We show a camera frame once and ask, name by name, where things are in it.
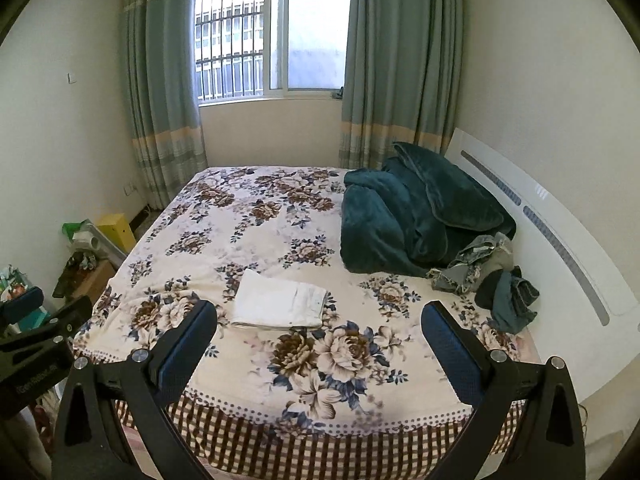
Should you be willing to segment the white pants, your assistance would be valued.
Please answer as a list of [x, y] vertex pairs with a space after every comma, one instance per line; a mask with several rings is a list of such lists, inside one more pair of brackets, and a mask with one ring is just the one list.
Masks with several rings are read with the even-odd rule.
[[322, 324], [322, 311], [328, 291], [322, 287], [267, 278], [246, 270], [241, 278], [230, 322], [267, 328], [317, 328]]

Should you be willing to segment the colourful clutter pile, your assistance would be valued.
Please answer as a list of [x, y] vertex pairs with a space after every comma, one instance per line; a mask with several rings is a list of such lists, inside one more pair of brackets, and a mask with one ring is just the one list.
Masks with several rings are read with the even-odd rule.
[[[24, 294], [27, 289], [37, 287], [29, 281], [29, 278], [17, 267], [9, 264], [1, 270], [1, 304]], [[39, 328], [49, 318], [49, 313], [42, 306], [26, 318], [22, 318], [20, 322], [9, 325], [5, 330], [1, 329], [1, 333], [23, 333]]]

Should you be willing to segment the brown cardboard box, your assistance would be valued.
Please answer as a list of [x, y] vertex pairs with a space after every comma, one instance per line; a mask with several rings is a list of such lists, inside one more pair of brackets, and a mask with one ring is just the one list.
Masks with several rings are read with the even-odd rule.
[[114, 275], [114, 266], [108, 260], [99, 259], [93, 252], [74, 252], [58, 277], [52, 297], [69, 304], [87, 296], [94, 304]]

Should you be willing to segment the green plastic bag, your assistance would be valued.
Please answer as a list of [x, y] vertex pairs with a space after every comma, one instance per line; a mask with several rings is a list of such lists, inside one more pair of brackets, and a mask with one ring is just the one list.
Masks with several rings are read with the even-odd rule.
[[81, 222], [65, 222], [62, 224], [62, 233], [68, 238], [71, 242], [74, 239], [76, 233], [81, 232], [85, 229], [87, 221]]

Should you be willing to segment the white rolled pipe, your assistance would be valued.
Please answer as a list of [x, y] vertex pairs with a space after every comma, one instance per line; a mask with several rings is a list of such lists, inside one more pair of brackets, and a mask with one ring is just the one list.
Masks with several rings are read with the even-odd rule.
[[81, 222], [79, 229], [72, 235], [72, 244], [76, 249], [90, 250], [97, 257], [108, 260], [115, 269], [126, 259], [126, 254], [90, 220]]

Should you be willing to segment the yellow box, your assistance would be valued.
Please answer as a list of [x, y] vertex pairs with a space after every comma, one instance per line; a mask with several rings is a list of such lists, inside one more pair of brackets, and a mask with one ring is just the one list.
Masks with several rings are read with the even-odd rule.
[[107, 214], [98, 221], [96, 227], [125, 254], [129, 254], [137, 244], [124, 214]]

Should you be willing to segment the white bed headboard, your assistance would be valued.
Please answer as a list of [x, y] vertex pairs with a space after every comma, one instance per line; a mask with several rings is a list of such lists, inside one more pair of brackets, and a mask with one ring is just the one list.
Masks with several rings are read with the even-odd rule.
[[461, 129], [446, 156], [515, 220], [514, 261], [540, 292], [528, 331], [541, 359], [567, 362], [586, 400], [638, 356], [638, 299], [580, 221], [509, 159]]

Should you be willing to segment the dark teal crumpled garment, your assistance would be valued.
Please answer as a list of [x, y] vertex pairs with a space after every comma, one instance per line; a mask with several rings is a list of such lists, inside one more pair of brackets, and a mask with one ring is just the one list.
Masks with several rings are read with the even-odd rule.
[[500, 332], [517, 335], [533, 322], [537, 313], [529, 307], [540, 292], [523, 278], [519, 266], [511, 271], [499, 269], [491, 272], [480, 283], [474, 301], [477, 307], [489, 310], [489, 324]]

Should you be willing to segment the grey crumpled jeans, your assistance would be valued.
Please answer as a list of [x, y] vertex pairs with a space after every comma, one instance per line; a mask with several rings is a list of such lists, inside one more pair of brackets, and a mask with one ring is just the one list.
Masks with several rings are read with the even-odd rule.
[[498, 232], [496, 235], [479, 235], [457, 253], [446, 269], [432, 269], [428, 277], [432, 289], [464, 296], [476, 292], [492, 272], [513, 269], [512, 240]]

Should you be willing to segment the floral bed blanket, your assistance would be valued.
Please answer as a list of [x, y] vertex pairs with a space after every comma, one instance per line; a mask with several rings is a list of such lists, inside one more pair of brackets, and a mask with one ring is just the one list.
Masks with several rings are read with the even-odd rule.
[[[421, 479], [469, 417], [423, 337], [442, 302], [489, 349], [536, 359], [471, 297], [424, 278], [353, 274], [340, 256], [344, 174], [333, 168], [210, 168], [130, 252], [74, 340], [95, 361], [126, 359], [211, 302], [216, 334], [169, 417], [211, 472], [255, 479]], [[322, 287], [315, 330], [236, 325], [254, 271]]]

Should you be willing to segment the left teal curtain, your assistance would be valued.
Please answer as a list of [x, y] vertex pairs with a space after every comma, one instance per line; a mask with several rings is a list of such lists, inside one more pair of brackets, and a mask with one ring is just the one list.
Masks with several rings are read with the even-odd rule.
[[195, 0], [122, 0], [122, 85], [134, 158], [154, 209], [207, 167], [194, 11]]

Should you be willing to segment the teal curtain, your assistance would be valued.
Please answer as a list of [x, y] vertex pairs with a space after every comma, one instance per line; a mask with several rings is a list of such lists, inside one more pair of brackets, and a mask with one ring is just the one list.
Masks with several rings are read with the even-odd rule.
[[154, 209], [207, 167], [194, 11], [195, 0], [122, 0], [122, 85], [134, 158]]
[[396, 142], [446, 151], [462, 46], [463, 0], [350, 0], [341, 166], [381, 168]]

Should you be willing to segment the window with metal bars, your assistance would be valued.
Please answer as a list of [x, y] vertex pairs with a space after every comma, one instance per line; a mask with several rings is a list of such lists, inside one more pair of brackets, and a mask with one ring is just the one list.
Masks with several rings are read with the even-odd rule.
[[350, 0], [195, 0], [198, 102], [341, 99]]

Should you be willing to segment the right teal curtain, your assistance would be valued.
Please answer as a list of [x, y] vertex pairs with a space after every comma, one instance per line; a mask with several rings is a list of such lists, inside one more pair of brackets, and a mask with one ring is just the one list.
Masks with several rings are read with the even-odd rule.
[[396, 142], [446, 151], [462, 46], [463, 0], [350, 0], [341, 166], [381, 168]]

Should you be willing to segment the wall socket outlet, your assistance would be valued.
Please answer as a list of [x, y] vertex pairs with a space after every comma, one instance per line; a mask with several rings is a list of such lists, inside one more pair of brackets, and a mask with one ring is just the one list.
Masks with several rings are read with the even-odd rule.
[[132, 193], [137, 191], [137, 187], [136, 187], [136, 185], [134, 183], [129, 182], [129, 183], [124, 185], [122, 190], [124, 191], [126, 196], [130, 196]]

